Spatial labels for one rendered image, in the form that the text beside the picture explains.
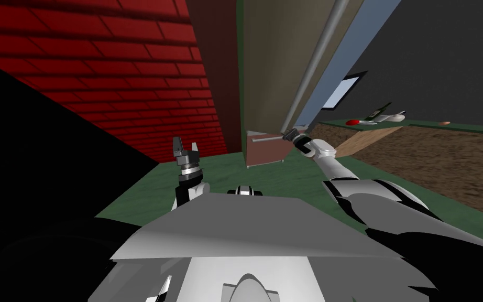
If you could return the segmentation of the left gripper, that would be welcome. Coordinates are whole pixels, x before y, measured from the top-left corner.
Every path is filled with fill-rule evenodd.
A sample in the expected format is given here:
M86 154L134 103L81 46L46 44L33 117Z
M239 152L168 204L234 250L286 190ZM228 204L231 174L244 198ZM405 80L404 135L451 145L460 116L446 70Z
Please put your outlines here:
M175 161L181 169L187 169L185 166L199 165L200 153L197 147L197 142L193 142L191 150L183 150L182 139L180 137L173 138L173 155Z

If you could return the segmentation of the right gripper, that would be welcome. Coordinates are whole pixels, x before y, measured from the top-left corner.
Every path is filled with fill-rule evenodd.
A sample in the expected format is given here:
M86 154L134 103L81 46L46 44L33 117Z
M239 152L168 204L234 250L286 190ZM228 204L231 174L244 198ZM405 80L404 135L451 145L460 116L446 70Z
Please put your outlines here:
M304 134L300 133L296 128L286 130L286 132L283 133L282 139L293 145L304 145Z

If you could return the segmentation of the brown drawer front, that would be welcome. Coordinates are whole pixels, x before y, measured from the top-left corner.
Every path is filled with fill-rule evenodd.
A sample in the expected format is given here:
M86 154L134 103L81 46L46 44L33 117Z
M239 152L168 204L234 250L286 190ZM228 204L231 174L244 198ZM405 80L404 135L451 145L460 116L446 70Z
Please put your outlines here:
M282 135L272 135L261 132L246 131L245 163L247 169L254 166L283 163L288 151L291 149L283 139L281 141L251 142L252 138L266 138Z

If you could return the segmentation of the black-framed window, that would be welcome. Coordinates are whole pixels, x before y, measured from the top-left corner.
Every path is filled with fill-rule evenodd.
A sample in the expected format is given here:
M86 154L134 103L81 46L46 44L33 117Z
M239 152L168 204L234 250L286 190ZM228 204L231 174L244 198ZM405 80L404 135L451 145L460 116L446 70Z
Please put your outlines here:
M341 102L343 102L346 96L351 92L355 85L364 77L368 71L362 71L359 73L347 75L327 99L325 104L322 106L322 111L333 111L335 110Z

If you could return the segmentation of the beige appliance door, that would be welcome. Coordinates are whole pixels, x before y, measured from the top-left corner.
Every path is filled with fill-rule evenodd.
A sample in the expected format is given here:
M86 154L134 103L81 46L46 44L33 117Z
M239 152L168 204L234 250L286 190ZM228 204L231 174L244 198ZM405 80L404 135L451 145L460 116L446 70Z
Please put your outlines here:
M350 0L289 126L310 124L401 0ZM244 0L244 131L280 133L335 0Z

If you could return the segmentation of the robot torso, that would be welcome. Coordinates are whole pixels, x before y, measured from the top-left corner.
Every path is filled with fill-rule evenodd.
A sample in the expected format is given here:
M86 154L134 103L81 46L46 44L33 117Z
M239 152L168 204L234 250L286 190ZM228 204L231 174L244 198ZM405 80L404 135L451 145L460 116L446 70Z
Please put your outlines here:
M205 193L136 231L87 302L436 302L399 254L296 198Z

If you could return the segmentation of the green-topped counter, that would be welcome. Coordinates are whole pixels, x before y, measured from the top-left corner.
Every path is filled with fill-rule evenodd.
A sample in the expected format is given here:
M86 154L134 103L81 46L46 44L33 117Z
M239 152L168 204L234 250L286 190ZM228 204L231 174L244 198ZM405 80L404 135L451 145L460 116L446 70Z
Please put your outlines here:
M394 127L405 127L405 126L415 126L415 127L424 127L424 128L434 128L440 130L450 130L450 131L458 131L458 132L467 132L467 133L479 133L483 134L483 126L481 125L468 125L468 124L458 124L458 123L449 123L449 124L440 124L439 122L433 121L415 121L415 120L407 120L398 118L397 121L392 121L390 118L381 121L381 122L363 122L361 119L358 119L358 123L349 122L349 119L342 119L342 120L330 120L324 119L322 121L318 121L317 118L310 124L309 129L314 129L317 125L327 125L327 126L335 126L339 128L345 128L348 130L353 131L372 131L372 130L381 130L381 129L388 129Z

